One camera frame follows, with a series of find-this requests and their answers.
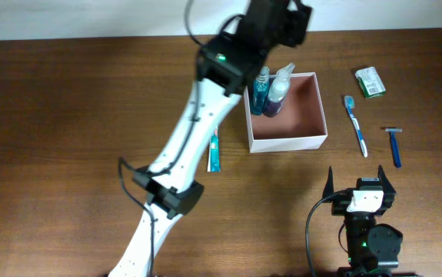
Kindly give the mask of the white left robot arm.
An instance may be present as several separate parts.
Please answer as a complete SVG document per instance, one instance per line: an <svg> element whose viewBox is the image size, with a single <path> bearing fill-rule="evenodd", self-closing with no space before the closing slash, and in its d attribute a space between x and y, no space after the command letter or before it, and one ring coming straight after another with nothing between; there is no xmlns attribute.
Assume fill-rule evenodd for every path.
<svg viewBox="0 0 442 277"><path fill-rule="evenodd" d="M222 27L199 43L194 58L191 94L174 131L159 156L140 168L118 160L146 192L138 206L143 214L111 276L152 276L155 256L173 226L198 203L204 186L195 181L198 163L214 129L241 100L260 73L269 52L278 45L302 44L312 8L301 1L252 1L235 17L235 32Z"/></svg>

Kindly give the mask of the teal mouthwash bottle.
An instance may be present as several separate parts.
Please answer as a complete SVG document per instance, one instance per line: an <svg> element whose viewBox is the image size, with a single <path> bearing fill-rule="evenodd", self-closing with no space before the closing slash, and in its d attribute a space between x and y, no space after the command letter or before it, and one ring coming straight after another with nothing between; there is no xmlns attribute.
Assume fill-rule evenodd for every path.
<svg viewBox="0 0 442 277"><path fill-rule="evenodd" d="M254 80L251 98L251 113L261 115L264 111L264 101L270 87L270 69L263 66Z"/></svg>

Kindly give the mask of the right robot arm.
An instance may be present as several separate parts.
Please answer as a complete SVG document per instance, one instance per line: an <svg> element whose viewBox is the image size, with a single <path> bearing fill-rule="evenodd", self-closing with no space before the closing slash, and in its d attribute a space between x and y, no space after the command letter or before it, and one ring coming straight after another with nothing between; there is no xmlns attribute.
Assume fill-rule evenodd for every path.
<svg viewBox="0 0 442 277"><path fill-rule="evenodd" d="M393 205L396 190L381 166L377 177L359 178L354 188L334 191L333 171L328 170L322 200L331 204L331 214L344 218L348 267L338 276L391 276L399 266L398 254L403 234L388 224L378 224Z"/></svg>

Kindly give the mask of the pink cardboard box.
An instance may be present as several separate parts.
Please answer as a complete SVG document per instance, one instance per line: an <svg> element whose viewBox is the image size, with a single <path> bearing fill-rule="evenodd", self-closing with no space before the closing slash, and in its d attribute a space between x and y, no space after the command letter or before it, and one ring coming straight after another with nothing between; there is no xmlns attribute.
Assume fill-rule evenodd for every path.
<svg viewBox="0 0 442 277"><path fill-rule="evenodd" d="M251 153L319 149L328 137L321 94L314 72L295 73L281 111L273 118L251 113L252 88L244 90Z"/></svg>

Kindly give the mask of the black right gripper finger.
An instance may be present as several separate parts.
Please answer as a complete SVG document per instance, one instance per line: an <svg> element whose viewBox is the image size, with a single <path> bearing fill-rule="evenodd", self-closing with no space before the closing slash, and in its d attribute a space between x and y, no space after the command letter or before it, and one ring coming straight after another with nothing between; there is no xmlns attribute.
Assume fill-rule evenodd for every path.
<svg viewBox="0 0 442 277"><path fill-rule="evenodd" d="M328 168L327 181L322 192L322 200L324 202L330 202L334 194L334 183L333 183L333 170L331 167Z"/></svg>
<svg viewBox="0 0 442 277"><path fill-rule="evenodd" d="M396 190L388 180L387 176L384 173L384 169L382 165L378 166L377 177L380 179L381 186L383 188L384 193L395 193Z"/></svg>

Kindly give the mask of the green white soap box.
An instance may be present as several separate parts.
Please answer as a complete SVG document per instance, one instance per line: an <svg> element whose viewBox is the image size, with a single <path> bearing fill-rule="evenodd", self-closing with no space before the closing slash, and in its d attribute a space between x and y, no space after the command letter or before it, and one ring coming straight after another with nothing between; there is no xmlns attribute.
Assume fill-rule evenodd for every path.
<svg viewBox="0 0 442 277"><path fill-rule="evenodd" d="M386 93L386 88L374 66L358 69L354 73L365 98L375 98Z"/></svg>

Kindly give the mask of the purple spray bottle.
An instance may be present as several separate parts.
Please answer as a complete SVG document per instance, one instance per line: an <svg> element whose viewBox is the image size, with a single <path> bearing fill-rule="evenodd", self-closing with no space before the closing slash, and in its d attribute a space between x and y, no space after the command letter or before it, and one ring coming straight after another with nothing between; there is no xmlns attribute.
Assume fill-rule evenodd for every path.
<svg viewBox="0 0 442 277"><path fill-rule="evenodd" d="M265 116L273 118L282 109L285 97L291 86L291 74L294 68L295 64L290 63L277 71L265 100L263 112Z"/></svg>

